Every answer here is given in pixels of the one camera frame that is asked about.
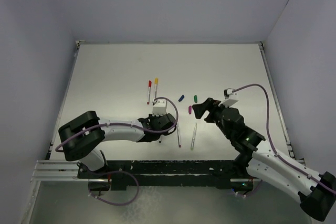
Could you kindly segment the red-ended white marker pen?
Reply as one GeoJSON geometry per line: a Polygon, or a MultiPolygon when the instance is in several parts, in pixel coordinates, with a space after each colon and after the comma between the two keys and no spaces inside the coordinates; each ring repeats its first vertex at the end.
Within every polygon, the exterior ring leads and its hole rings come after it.
{"type": "Polygon", "coordinates": [[[151,88],[152,87],[148,87],[148,93],[147,93],[147,98],[146,98],[146,103],[147,103],[147,105],[149,105],[150,104],[150,101],[151,101],[151,88]]]}

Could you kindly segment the yellow-ended white marker pen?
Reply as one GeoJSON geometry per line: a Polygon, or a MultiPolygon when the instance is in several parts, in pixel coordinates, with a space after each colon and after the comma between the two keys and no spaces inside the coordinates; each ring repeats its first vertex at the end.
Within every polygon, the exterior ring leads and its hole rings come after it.
{"type": "Polygon", "coordinates": [[[156,85],[156,84],[155,84],[155,80],[154,80],[154,96],[153,96],[153,99],[155,99],[155,98],[157,97],[157,92],[158,92],[158,91],[157,91],[157,90],[158,90],[157,88],[158,88],[158,84],[156,85]]]}

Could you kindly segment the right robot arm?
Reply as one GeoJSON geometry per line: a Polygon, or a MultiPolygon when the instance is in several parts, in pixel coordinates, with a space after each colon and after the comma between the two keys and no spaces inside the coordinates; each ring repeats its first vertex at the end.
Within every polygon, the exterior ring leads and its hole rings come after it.
{"type": "Polygon", "coordinates": [[[245,124],[239,110],[212,98],[192,106],[195,117],[214,123],[239,155],[234,173],[257,177],[291,196],[311,218],[325,221],[335,204],[335,176],[310,169],[277,150],[270,140],[245,124]]]}

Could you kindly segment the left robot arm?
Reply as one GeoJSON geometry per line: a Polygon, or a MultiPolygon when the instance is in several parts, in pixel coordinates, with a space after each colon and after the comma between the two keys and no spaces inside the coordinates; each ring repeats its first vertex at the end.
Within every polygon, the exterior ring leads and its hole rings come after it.
{"type": "Polygon", "coordinates": [[[58,130],[61,144],[56,152],[64,153],[67,161],[79,161],[96,178],[104,177],[108,165],[103,151],[97,146],[106,141],[130,141],[150,143],[162,135],[176,130],[176,118],[168,113],[160,116],[149,114],[147,118],[133,121],[101,119],[95,111],[87,111],[71,120],[58,130]]]}

